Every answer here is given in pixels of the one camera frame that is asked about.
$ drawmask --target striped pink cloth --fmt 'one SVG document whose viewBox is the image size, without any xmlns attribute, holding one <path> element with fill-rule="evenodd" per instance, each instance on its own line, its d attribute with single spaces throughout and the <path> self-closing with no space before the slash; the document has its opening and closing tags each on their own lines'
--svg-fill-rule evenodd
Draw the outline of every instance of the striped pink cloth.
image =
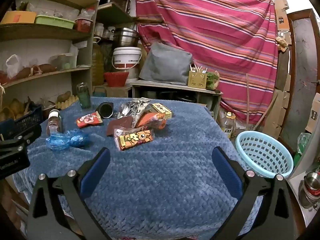
<svg viewBox="0 0 320 240">
<path fill-rule="evenodd" d="M 139 24 L 147 48 L 155 41 L 192 53 L 220 74 L 221 105 L 246 119 L 249 74 L 250 123 L 257 123 L 274 90 L 278 51 L 272 0 L 136 0 L 137 16 L 163 19 Z"/>
</svg>

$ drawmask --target blue gripper pad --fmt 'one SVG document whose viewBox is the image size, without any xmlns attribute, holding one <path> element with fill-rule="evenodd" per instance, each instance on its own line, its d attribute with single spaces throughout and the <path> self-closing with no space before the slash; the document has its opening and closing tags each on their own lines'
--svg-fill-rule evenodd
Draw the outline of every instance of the blue gripper pad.
<svg viewBox="0 0 320 240">
<path fill-rule="evenodd" d="M 80 182 L 79 195 L 84 200 L 92 195 L 110 164 L 110 151 L 105 149 Z"/>
<path fill-rule="evenodd" d="M 226 185 L 230 195 L 239 200 L 243 195 L 242 181 L 226 158 L 228 157 L 220 147 L 215 147 L 213 149 L 212 162 L 214 166 Z"/>
</svg>

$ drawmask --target wall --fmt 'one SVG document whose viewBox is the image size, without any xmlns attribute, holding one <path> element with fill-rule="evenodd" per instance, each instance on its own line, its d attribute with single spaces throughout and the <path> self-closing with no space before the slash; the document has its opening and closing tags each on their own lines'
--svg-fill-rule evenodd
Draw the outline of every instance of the wall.
<svg viewBox="0 0 320 240">
<path fill-rule="evenodd" d="M 53 15 L 54 12 L 67 15 L 74 10 L 72 7 L 48 0 L 16 0 L 17 6 L 22 1 L 31 3 L 38 12 L 43 11 L 50 15 Z M 71 41 L 67 40 L 28 39 L 3 41 L 0 42 L 0 68 L 1 70 L 6 70 L 5 62 L 12 54 L 21 57 L 23 66 L 29 66 L 30 61 L 33 59 L 37 59 L 40 65 L 48 63 L 51 56 L 68 53 L 70 46 Z M 4 104 L 8 104 L 13 98 L 24 102 L 27 101 L 28 96 L 35 102 L 40 98 L 56 101 L 59 94 L 68 90 L 71 91 L 70 73 L 47 76 L 6 88 Z"/>
</svg>

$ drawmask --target light blue plastic basket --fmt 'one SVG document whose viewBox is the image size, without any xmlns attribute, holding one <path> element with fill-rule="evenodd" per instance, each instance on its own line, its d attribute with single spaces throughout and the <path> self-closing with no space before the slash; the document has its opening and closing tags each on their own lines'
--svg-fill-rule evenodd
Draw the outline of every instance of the light blue plastic basket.
<svg viewBox="0 0 320 240">
<path fill-rule="evenodd" d="M 260 176 L 273 178 L 281 174 L 286 178 L 293 170 L 289 151 L 264 133 L 241 132 L 236 138 L 236 149 L 247 165 Z"/>
</svg>

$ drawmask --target metal screw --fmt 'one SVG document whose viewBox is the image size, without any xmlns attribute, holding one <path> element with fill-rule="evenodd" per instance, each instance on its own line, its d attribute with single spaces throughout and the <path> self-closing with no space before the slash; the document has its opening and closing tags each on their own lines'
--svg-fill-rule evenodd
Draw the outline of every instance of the metal screw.
<svg viewBox="0 0 320 240">
<path fill-rule="evenodd" d="M 283 180 L 283 176 L 281 174 L 277 174 L 276 178 L 277 180 Z"/>
<path fill-rule="evenodd" d="M 250 170 L 247 171 L 246 174 L 247 174 L 248 177 L 254 177 L 255 176 L 254 171 L 250 171 Z"/>
<path fill-rule="evenodd" d="M 71 170 L 68 172 L 69 177 L 73 177 L 73 176 L 75 176 L 75 174 L 76 174 L 76 171 L 74 171 L 74 170 Z"/>
<path fill-rule="evenodd" d="M 39 179 L 40 180 L 43 180 L 45 178 L 45 174 L 44 173 L 41 173 L 40 175 L 39 175 Z"/>
</svg>

